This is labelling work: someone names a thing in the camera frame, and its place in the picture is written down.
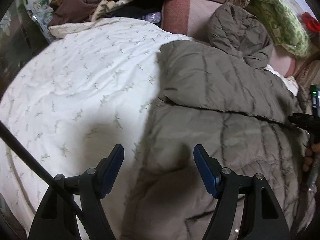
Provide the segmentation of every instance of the green floral blanket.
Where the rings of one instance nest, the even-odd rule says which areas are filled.
[[[283,0],[250,0],[245,9],[264,24],[275,45],[282,45],[298,57],[309,56],[310,38]]]

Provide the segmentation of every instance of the white sheet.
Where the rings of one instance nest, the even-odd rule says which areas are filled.
[[[0,119],[52,176],[79,175],[121,143],[124,163],[102,201],[118,237],[126,193],[136,176],[131,168],[158,93],[159,48],[191,38],[142,20],[99,23],[66,35],[32,59],[6,91]],[[47,185],[2,141],[0,158],[1,193],[29,231]]]

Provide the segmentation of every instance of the pink pillow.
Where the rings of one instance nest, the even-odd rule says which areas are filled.
[[[295,59],[284,47],[278,45],[273,48],[269,65],[284,77],[288,77],[293,75]]]
[[[221,3],[209,0],[166,0],[162,7],[162,29],[208,42],[207,23]]]

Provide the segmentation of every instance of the floral pattern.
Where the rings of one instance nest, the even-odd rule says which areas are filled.
[[[108,18],[111,17],[111,13],[115,10],[118,10],[119,8],[125,6],[129,2],[132,2],[133,0],[119,0],[117,2],[114,1],[101,1],[96,10],[94,11],[91,21],[96,21],[99,18]]]
[[[245,8],[267,28],[275,45],[298,57],[308,57],[311,41],[298,17],[283,0],[250,0]]]

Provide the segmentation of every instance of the quilted puffer jacket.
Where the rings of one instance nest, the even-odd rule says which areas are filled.
[[[146,127],[122,239],[202,239],[217,201],[193,161],[196,144],[237,174],[264,174],[289,228],[312,218],[311,194],[297,215],[308,138],[287,119],[301,113],[297,99],[264,69],[273,47],[267,31],[253,15],[224,4],[210,18],[208,35],[211,46],[173,41],[161,47],[161,91]],[[230,239],[237,238],[243,202],[239,196]]]

